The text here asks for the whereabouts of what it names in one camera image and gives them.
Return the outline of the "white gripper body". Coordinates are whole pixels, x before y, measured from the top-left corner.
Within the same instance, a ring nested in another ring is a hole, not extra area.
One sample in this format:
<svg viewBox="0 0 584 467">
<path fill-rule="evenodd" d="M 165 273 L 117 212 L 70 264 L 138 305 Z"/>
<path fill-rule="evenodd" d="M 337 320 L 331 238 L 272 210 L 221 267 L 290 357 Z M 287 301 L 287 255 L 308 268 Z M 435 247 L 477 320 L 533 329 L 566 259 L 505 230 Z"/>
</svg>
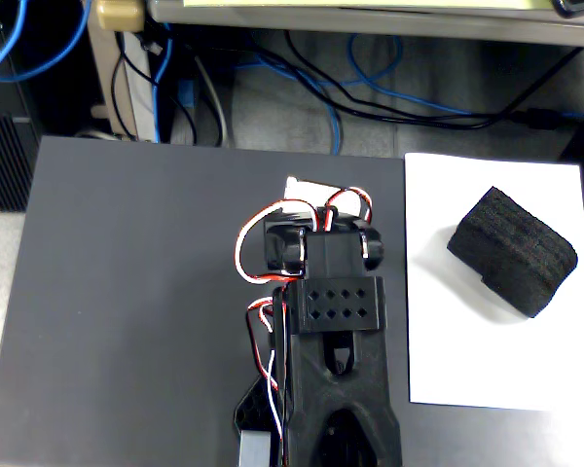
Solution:
<svg viewBox="0 0 584 467">
<path fill-rule="evenodd" d="M 284 198 L 301 199 L 314 207 L 321 207 L 339 191 L 342 193 L 332 201 L 338 211 L 366 219 L 370 208 L 370 196 L 365 190 L 358 187 L 345 189 L 288 176 L 284 188 Z"/>
</svg>

